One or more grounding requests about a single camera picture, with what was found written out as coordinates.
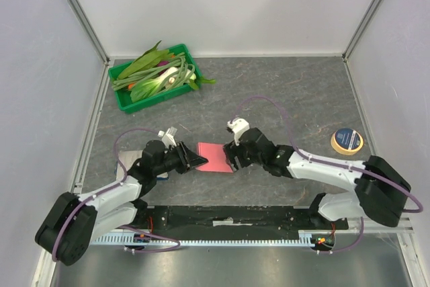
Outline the pink paper box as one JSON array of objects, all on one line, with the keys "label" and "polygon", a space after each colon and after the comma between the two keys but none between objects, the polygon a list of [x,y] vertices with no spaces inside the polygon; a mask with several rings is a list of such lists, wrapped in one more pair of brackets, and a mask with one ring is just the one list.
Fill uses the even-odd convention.
[{"label": "pink paper box", "polygon": [[227,161],[222,144],[199,142],[197,144],[198,155],[208,160],[207,163],[196,169],[203,172],[233,173],[232,167]]}]

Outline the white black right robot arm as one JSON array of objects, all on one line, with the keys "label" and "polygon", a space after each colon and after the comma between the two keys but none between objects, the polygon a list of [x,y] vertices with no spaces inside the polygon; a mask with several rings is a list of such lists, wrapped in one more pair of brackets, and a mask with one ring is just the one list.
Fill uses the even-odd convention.
[{"label": "white black right robot arm", "polygon": [[396,227],[404,212],[410,184],[383,158],[348,161],[311,155],[290,145],[273,144],[258,128],[250,128],[223,146],[234,171],[252,164],[276,177],[311,179],[343,189],[324,193],[308,211],[309,224],[325,228],[341,218],[366,216],[385,227]]}]

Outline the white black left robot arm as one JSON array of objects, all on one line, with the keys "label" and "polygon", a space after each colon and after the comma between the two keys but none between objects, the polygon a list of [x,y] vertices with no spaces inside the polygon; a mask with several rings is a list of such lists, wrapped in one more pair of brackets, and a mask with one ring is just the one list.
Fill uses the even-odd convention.
[{"label": "white black left robot arm", "polygon": [[148,204],[142,199],[157,184],[158,176],[176,171],[184,174],[208,162],[183,142],[166,147],[149,141],[124,178],[88,194],[61,194],[36,232],[35,242],[54,261],[76,263],[90,242],[122,226],[142,228]]}]

